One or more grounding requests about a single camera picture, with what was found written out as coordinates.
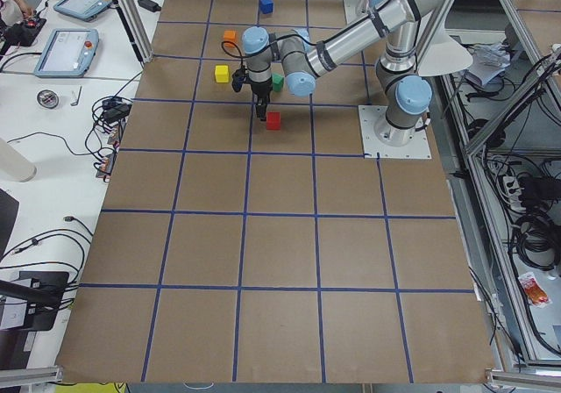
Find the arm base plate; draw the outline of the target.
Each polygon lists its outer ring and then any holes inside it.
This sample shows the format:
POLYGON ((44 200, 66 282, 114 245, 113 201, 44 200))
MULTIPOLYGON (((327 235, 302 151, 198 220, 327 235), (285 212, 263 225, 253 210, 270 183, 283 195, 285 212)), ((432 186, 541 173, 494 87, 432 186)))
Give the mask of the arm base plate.
POLYGON ((350 25, 363 17, 367 17, 370 10, 369 0, 343 0, 346 24, 350 25))
POLYGON ((430 160, 431 151, 421 118, 401 130, 386 121, 386 106, 360 105, 359 124, 363 156, 367 159, 430 160))

